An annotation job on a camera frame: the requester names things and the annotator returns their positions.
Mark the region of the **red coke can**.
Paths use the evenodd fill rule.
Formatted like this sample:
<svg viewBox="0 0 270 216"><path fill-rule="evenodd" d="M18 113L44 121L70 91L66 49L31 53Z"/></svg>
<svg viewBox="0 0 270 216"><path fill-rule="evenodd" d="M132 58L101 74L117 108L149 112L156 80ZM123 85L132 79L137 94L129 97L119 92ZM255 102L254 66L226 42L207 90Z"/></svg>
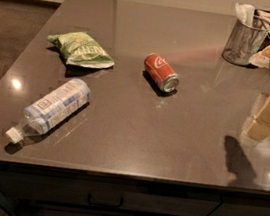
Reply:
<svg viewBox="0 0 270 216"><path fill-rule="evenodd" d="M144 68L162 92L170 93L179 85L175 70L161 55L152 53L144 60Z"/></svg>

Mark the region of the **white napkin in cup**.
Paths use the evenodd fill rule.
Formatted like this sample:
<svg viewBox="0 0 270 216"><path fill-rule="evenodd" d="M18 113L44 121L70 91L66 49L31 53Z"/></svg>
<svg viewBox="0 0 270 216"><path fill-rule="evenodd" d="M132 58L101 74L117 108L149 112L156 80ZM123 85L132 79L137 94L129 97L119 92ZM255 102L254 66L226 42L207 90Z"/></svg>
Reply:
<svg viewBox="0 0 270 216"><path fill-rule="evenodd" d="M253 5L236 3L235 11L236 11L237 19L239 20L239 22L241 22L242 24L246 26L252 25L252 21L254 19L254 12L255 12Z"/></svg>

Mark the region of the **green chip bag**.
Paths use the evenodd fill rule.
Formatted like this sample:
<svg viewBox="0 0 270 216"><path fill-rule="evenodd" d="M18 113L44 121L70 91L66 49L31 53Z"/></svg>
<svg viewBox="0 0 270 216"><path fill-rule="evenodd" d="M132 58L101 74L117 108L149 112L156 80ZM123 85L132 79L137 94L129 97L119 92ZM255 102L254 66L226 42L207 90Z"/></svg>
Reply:
<svg viewBox="0 0 270 216"><path fill-rule="evenodd" d="M60 50L67 65L105 69L115 63L108 52L83 31L49 35L47 40Z"/></svg>

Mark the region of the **clear plastic water bottle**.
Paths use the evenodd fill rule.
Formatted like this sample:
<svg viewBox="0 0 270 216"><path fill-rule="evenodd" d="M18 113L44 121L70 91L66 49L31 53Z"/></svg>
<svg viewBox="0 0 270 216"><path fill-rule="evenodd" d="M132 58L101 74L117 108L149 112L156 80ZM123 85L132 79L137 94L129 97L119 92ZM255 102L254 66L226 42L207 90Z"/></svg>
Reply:
<svg viewBox="0 0 270 216"><path fill-rule="evenodd" d="M91 91L83 80L71 79L28 105L20 123L6 131L6 136L16 144L26 136L44 135L86 105L90 95Z"/></svg>

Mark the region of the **dark left cabinet drawer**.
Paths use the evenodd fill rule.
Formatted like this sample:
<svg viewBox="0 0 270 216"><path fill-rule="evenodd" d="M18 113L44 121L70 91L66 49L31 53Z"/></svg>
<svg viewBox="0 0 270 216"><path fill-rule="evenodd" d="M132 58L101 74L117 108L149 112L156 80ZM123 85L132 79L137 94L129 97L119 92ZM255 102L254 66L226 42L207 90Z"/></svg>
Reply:
<svg viewBox="0 0 270 216"><path fill-rule="evenodd" d="M87 196L123 197L119 209L171 216L207 216L219 201L179 198L141 192L124 186L46 175L0 171L0 190L10 197L88 206Z"/></svg>

